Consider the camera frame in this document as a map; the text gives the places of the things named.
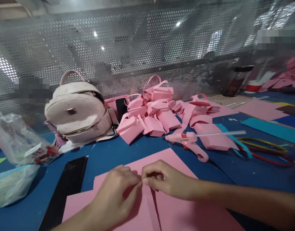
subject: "backpack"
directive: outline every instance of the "backpack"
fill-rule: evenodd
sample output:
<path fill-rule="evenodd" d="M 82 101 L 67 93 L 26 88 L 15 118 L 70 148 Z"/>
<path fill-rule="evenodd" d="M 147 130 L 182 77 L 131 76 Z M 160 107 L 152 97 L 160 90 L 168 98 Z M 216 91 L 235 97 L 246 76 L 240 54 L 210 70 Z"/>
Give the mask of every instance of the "backpack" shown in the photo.
<path fill-rule="evenodd" d="M 83 82 L 65 84 L 74 73 Z M 97 141 L 100 136 L 101 140 L 109 139 L 112 136 L 103 136 L 112 131 L 112 124 L 118 124 L 114 111 L 104 106 L 102 94 L 75 70 L 67 71 L 61 78 L 52 100 L 45 105 L 45 117 L 47 125 L 56 126 L 55 134 L 63 135 L 72 143 Z"/>

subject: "black ruler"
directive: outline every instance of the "black ruler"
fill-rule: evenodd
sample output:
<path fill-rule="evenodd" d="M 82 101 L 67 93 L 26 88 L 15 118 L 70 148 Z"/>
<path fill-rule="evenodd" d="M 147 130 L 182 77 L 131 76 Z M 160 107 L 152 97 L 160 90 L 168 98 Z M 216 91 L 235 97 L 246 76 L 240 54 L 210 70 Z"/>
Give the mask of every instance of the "black ruler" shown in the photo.
<path fill-rule="evenodd" d="M 62 223 L 66 198 L 80 193 L 87 157 L 66 163 L 38 231 L 50 231 Z"/>

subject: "perforated metal sheet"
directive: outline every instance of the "perforated metal sheet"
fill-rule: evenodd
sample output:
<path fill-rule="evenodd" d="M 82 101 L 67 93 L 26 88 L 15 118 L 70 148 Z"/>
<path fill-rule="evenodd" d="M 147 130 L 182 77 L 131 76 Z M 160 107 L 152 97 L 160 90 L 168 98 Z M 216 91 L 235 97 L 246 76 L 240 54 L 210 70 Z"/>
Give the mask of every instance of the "perforated metal sheet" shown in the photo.
<path fill-rule="evenodd" d="M 294 11 L 291 1 L 182 1 L 0 22 L 0 111 L 46 132 L 44 104 L 16 103 L 15 79 L 48 79 L 52 97 L 69 69 L 105 99 L 141 93 L 154 74 L 169 81 L 175 99 L 220 93 L 228 70 L 252 55 L 256 30 L 279 29 Z M 95 70 L 109 64 L 104 84 Z"/>

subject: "blue table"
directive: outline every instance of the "blue table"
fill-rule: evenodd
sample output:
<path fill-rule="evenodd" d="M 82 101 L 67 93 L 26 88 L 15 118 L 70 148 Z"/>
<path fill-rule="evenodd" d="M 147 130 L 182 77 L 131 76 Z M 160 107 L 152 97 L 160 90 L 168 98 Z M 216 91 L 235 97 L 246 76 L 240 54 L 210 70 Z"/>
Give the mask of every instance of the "blue table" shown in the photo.
<path fill-rule="evenodd" d="M 271 95 L 267 100 L 288 102 L 295 104 L 295 97 L 288 100 L 287 97 L 281 97 L 281 93 L 266 92 L 257 95 Z M 235 118 L 237 121 L 230 121 L 229 118 Z M 247 119 L 244 114 L 235 114 L 215 118 L 213 123 L 223 124 L 229 131 L 246 130 L 247 136 L 264 139 L 279 145 L 288 144 L 285 148 L 289 151 L 289 156 L 295 160 L 295 147 L 293 144 L 268 135 L 258 130 L 240 124 L 240 121 Z M 43 134 L 48 141 L 53 141 L 52 133 Z M 110 141 L 86 145 L 80 149 L 68 152 L 49 164 L 47 167 L 41 167 L 32 183 L 28 195 L 13 203 L 12 205 L 0 208 L 0 230 L 37 230 L 41 220 L 46 212 L 47 206 L 53 195 L 55 187 L 61 176 L 63 168 L 68 161 L 89 156 L 81 191 L 91 190 L 94 177 L 105 173 L 117 165 L 128 164 L 139 160 L 153 153 L 169 148 L 169 143 L 161 138 L 139 136 L 131 145 L 127 145 L 121 137 Z M 216 166 L 210 163 L 202 163 L 189 150 L 184 150 L 180 146 L 172 147 L 174 152 L 181 160 L 193 171 L 200 179 L 220 182 L 225 184 L 238 184 L 268 189 L 277 189 L 295 193 L 295 167 L 282 168 L 277 167 L 257 159 L 245 161 L 239 159 L 233 152 L 221 152 L 208 150 L 210 158 L 229 176 L 230 179 Z M 13 169 L 7 160 L 0 164 L 0 172 Z M 246 229 L 254 230 L 263 224 L 254 221 L 241 214 L 231 212 L 237 221 Z M 272 230 L 270 227 L 264 227 L 265 230 Z"/>

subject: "hand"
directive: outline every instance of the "hand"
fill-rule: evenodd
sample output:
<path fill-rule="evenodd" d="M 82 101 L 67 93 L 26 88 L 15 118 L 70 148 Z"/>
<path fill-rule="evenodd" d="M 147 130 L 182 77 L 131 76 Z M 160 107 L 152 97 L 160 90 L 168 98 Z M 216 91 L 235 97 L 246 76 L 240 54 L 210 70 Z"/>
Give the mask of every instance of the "hand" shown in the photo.
<path fill-rule="evenodd" d="M 143 167 L 142 182 L 175 198 L 194 200 L 200 180 L 181 173 L 163 160 L 158 160 Z"/>
<path fill-rule="evenodd" d="M 91 203 L 95 230 L 107 230 L 125 220 L 134 205 L 137 191 L 142 187 L 137 171 L 119 165 L 111 170 Z M 134 186 L 127 198 L 125 190 Z"/>

